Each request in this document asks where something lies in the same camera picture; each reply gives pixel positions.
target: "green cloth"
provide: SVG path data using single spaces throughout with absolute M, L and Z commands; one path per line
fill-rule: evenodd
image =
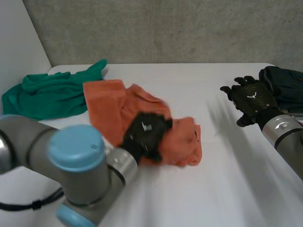
M 82 84 L 101 80 L 101 71 L 106 64 L 106 60 L 101 60 L 75 74 L 27 75 L 21 84 L 2 96 L 3 114 L 17 114 L 37 120 L 82 114 L 87 110 Z

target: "white table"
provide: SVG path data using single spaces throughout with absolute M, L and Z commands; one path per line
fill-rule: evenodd
M 220 86 L 239 76 L 258 77 L 269 64 L 116 64 L 105 79 L 136 83 L 164 99 L 176 118 L 201 125 L 203 158 L 195 167 L 140 167 L 107 213 L 101 227 L 302 227 L 303 183 L 262 136 L 257 125 L 236 126 L 241 116 Z M 49 73 L 85 70 L 56 66 Z M 45 124 L 89 124 L 87 112 Z M 20 168 L 0 177 L 0 201 L 28 202 L 58 184 Z M 61 201 L 37 212 L 0 211 L 1 227 L 61 227 L 54 214 Z

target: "cable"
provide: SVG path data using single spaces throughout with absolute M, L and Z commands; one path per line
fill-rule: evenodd
M 42 206 L 48 205 L 52 202 L 55 202 L 56 200 L 60 199 L 64 195 L 62 188 L 59 188 L 56 190 L 53 194 L 49 195 L 43 200 L 36 200 L 32 202 L 31 204 L 27 205 L 19 205 L 19 204 L 5 204 L 0 202 L 0 210 L 6 210 L 6 211 L 22 211 L 22 210 L 38 210 Z

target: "orange cloth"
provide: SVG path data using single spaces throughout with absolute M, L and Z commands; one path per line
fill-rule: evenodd
M 113 145 L 122 143 L 123 136 L 139 112 L 162 114 L 171 118 L 166 103 L 153 97 L 140 86 L 128 89 L 121 80 L 94 81 L 83 84 L 91 124 Z M 160 163 L 142 158 L 143 165 L 196 166 L 202 158 L 200 126 L 187 117 L 174 120 L 173 128 L 159 145 Z

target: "gray wall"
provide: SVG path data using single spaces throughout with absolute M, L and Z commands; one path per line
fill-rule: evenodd
M 53 66 L 266 62 L 303 71 L 302 0 L 23 0 Z

